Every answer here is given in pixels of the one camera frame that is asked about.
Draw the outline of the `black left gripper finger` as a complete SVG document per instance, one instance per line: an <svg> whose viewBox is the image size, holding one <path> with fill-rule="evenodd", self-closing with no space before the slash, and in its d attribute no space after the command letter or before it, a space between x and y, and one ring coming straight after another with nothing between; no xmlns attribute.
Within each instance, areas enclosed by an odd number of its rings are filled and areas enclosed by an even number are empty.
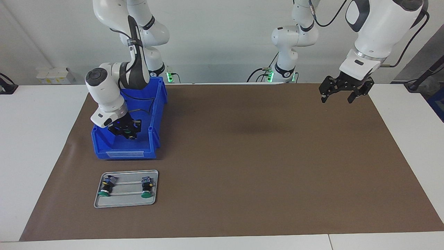
<svg viewBox="0 0 444 250"><path fill-rule="evenodd" d="M362 95L368 95L368 92L371 90L374 84L373 78L368 78L366 81L363 81L360 84L352 84L352 92L347 98L348 103L353 103L356 98Z"/></svg>
<svg viewBox="0 0 444 250"><path fill-rule="evenodd" d="M340 91L342 91L342 79L327 76L319 86L321 102L326 103L330 95Z"/></svg>

